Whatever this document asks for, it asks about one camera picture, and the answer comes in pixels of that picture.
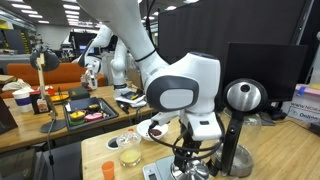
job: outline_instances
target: black base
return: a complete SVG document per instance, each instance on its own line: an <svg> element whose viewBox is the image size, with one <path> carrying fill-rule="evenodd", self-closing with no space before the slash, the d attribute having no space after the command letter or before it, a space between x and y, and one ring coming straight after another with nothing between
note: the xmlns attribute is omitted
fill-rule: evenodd
<svg viewBox="0 0 320 180"><path fill-rule="evenodd" d="M51 126L51 123L52 123L52 122L48 122L48 123L42 125L41 128L40 128L40 132L42 132L42 133L48 133L49 128L50 128L50 126ZM66 120L55 120L55 121L53 122L53 125L52 125L52 128L51 128L51 131L50 131L50 132L58 131L58 130L66 127L66 126L67 126Z"/></svg>

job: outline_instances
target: black tray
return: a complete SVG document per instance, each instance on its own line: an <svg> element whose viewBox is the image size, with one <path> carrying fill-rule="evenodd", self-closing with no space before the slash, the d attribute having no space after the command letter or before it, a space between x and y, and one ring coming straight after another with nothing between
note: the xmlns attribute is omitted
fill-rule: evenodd
<svg viewBox="0 0 320 180"><path fill-rule="evenodd" d="M101 122L101 121L107 121L109 119L113 119L113 118L116 118L116 117L119 116L117 111L115 111L104 99L102 99L102 98L97 98L97 99L99 101L101 109L104 110L106 113L108 113L110 116L105 117L105 118L101 118L101 119L98 119L98 120L95 120L95 121L91 121L91 122L84 122L84 123L79 124L79 125L71 125L70 124L70 116L69 116L70 114L67 111L66 107L64 106L63 107L63 111L64 111L64 116L66 118L67 128L68 128L69 131L75 130L75 129L78 129L78 128L82 128L82 127L86 127L86 126L90 126L91 124L95 124L95 123L98 123L98 122Z"/></svg>

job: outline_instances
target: table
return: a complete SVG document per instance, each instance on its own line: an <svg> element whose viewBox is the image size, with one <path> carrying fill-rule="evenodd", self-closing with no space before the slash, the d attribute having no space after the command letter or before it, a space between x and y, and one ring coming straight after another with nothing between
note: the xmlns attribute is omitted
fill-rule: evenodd
<svg viewBox="0 0 320 180"><path fill-rule="evenodd" d="M129 121L129 117L125 114L116 104L115 100L113 99L113 87L112 86L105 86L99 87L97 90L92 91L91 97L98 97L104 98L106 102L108 102L114 110L119 113L119 116L114 119L110 119L107 121L99 122L92 124L90 126L79 128L76 130L68 131L67 128L63 128L57 132L51 133L51 139L56 139L60 137L64 137L67 135L88 131L90 129L103 127L108 124L120 122L120 121ZM33 144L45 142L47 138L46 133L41 133L39 131L40 127L51 121L50 116L48 113L37 114L34 115L32 112L21 113L16 105L16 102L13 98L4 99L4 102L7 106L10 106L9 110L13 115L16 123L18 124L18 128L10 130L4 134L0 135L0 153L18 149L22 147L27 147ZM63 109L61 105L56 106L58 111L57 119L64 119ZM132 108L129 108L129 116L134 117L136 111ZM147 115L152 112L152 109L148 106L143 107L140 110L142 115Z"/></svg>
<svg viewBox="0 0 320 180"><path fill-rule="evenodd" d="M256 164L250 176L241 179L320 179L320 138L300 126L301 123L287 118L276 126L263 126L259 135ZM82 170L84 180L103 179L101 165L115 162L115 180L143 179L142 167L172 155L172 150L156 142L142 140L142 159L135 167L123 167L118 161L119 151L105 147L108 139L118 136L128 128L116 130L82 141ZM172 143L178 137L180 126L177 120L169 123L165 142ZM210 179L230 179L220 174Z"/></svg>

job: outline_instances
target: cup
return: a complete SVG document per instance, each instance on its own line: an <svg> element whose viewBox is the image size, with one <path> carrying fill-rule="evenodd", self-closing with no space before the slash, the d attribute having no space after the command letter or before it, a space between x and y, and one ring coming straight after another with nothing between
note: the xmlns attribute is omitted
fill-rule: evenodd
<svg viewBox="0 0 320 180"><path fill-rule="evenodd" d="M120 150L119 160L123 166L135 166L140 162L141 136L138 133L129 129L127 133L124 133L117 138L117 144Z"/></svg>
<svg viewBox="0 0 320 180"><path fill-rule="evenodd" d="M21 112L32 111L32 104L29 95L29 90L20 89L12 93Z"/></svg>
<svg viewBox="0 0 320 180"><path fill-rule="evenodd" d="M104 180L113 180L114 179L114 162L107 161L102 164L102 173Z"/></svg>

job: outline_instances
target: small bowl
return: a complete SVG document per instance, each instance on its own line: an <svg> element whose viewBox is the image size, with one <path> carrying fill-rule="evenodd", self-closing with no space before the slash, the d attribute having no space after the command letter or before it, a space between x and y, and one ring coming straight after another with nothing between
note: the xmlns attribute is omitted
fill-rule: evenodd
<svg viewBox="0 0 320 180"><path fill-rule="evenodd" d="M147 140L147 141L153 141L148 135L148 129L151 124L151 120L147 119L144 121L141 121L137 126L137 132L140 134L140 136ZM154 136L156 139L161 139L167 132L168 132L168 125L164 124L163 126L155 126L153 129L157 129L161 131L161 134L159 136Z"/></svg>

